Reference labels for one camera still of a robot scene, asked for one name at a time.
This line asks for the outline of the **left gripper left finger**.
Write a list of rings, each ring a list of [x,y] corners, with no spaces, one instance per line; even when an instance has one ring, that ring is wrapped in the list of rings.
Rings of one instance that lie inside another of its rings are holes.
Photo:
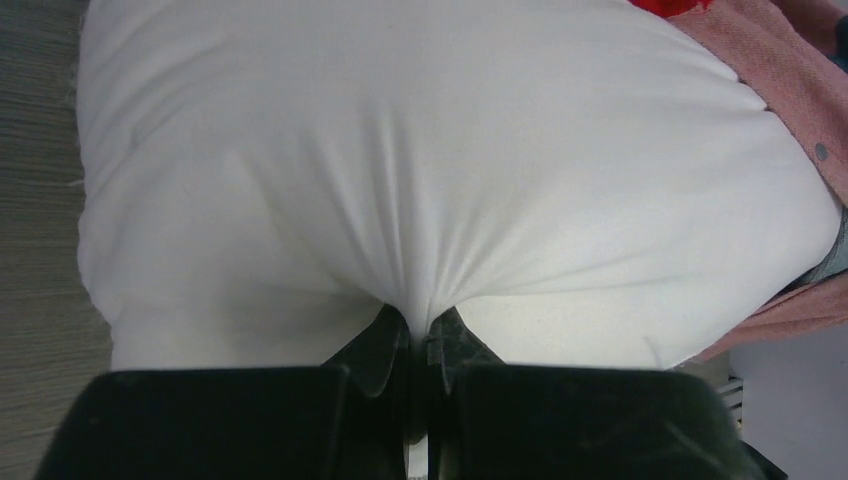
[[[319,366],[122,371],[73,403],[40,479],[403,479],[409,330],[394,308]]]

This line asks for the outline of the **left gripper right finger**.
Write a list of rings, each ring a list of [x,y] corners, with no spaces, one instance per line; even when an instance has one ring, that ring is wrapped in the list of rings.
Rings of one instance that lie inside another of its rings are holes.
[[[717,392],[674,371],[508,364],[448,310],[426,363],[433,479],[765,479]]]

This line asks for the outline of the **white pillow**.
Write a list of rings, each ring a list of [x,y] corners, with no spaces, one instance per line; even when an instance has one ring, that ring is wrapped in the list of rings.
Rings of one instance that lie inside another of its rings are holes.
[[[637,1],[94,1],[82,282],[115,370],[314,365],[386,305],[516,363],[697,357],[847,226]]]

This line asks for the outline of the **pink printed pillowcase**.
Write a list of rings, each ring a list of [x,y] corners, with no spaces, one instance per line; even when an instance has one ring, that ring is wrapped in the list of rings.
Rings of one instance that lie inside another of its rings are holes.
[[[847,11],[830,1],[637,1],[700,43],[788,128],[847,212]],[[825,259],[697,355],[847,321],[847,226]]]

